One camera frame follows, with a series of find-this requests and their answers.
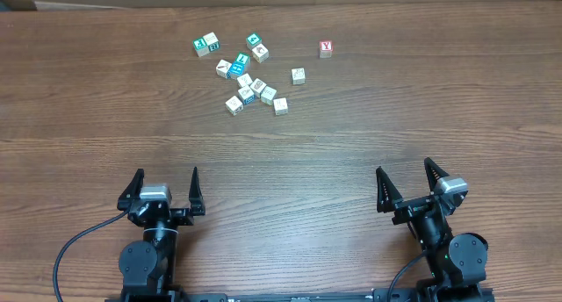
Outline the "green letter L block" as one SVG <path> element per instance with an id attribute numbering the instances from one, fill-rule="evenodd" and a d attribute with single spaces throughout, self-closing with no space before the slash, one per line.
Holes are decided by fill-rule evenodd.
<path id="1" fill-rule="evenodd" d="M 250 63 L 251 58 L 248 54 L 238 53 L 227 72 L 228 76 L 231 79 L 235 79 L 239 76 L 244 75 Z"/>

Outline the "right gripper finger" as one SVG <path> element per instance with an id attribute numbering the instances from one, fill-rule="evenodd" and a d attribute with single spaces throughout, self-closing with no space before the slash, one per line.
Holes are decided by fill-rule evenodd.
<path id="1" fill-rule="evenodd" d="M 433 191 L 439 179 L 449 176 L 449 174 L 441 169 L 430 157 L 424 159 L 424 168 L 429 183 L 429 189 Z"/>
<path id="2" fill-rule="evenodd" d="M 377 212 L 393 212 L 396 205 L 403 201 L 403 197 L 381 167 L 376 169 L 376 179 L 378 187 Z"/>

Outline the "wooden block blue side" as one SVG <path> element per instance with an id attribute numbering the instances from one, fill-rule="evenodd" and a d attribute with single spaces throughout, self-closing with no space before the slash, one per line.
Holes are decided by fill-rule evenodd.
<path id="1" fill-rule="evenodd" d="M 255 100 L 255 93 L 248 85 L 238 89 L 238 94 L 244 105 L 250 104 Z"/>

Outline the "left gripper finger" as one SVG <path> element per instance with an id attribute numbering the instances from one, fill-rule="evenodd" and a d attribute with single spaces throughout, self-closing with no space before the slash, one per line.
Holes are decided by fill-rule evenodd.
<path id="1" fill-rule="evenodd" d="M 118 198 L 117 209 L 125 211 L 130 208 L 132 203 L 139 197 L 144 180 L 144 169 L 137 169 L 131 182 Z"/>
<path id="2" fill-rule="evenodd" d="M 198 168 L 195 167 L 191 176 L 191 185 L 189 191 L 189 201 L 191 205 L 192 216 L 205 216 L 205 202 L 203 199 L 202 191 L 200 189 Z"/>

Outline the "small wooden picture block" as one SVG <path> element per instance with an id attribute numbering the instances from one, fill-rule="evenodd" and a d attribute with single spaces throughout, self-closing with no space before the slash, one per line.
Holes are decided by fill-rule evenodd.
<path id="1" fill-rule="evenodd" d="M 253 79 L 251 78 L 251 76 L 249 75 L 249 73 L 245 73 L 243 75 L 240 75 L 236 78 L 236 81 L 239 85 L 240 88 L 243 88 L 245 86 L 249 86 L 252 84 Z"/>

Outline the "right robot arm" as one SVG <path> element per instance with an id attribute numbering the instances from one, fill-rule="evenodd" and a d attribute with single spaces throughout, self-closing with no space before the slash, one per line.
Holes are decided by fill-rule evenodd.
<path id="1" fill-rule="evenodd" d="M 462 205 L 468 183 L 452 176 L 431 158 L 424 159 L 429 194 L 405 200 L 382 168 L 376 169 L 377 211 L 393 214 L 395 225 L 406 224 L 421 246 L 421 253 L 394 277 L 385 299 L 396 301 L 394 290 L 401 276 L 421 259 L 427 261 L 431 277 L 419 280 L 402 296 L 409 301 L 493 301 L 491 289 L 480 283 L 486 279 L 488 242 L 481 235 L 455 235 L 447 221 Z"/>

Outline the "wooden block pencil picture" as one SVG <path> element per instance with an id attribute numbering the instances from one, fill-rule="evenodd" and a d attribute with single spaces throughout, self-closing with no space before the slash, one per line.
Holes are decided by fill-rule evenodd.
<path id="1" fill-rule="evenodd" d="M 232 66 L 231 62 L 220 60 L 215 68 L 217 75 L 225 79 L 229 79 L 230 78 L 229 69 L 231 68 L 231 66 Z"/>

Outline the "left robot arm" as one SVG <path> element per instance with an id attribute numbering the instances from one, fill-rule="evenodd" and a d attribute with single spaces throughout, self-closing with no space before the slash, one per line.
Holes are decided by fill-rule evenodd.
<path id="1" fill-rule="evenodd" d="M 205 203 L 194 169 L 188 207 L 173 208 L 170 188 L 165 183 L 144 184 L 144 170 L 138 169 L 118 198 L 117 208 L 143 229 L 142 239 L 126 245 L 119 256 L 123 276 L 121 301 L 186 301 L 187 294 L 175 283 L 177 229 L 192 226 L 205 215 Z"/>

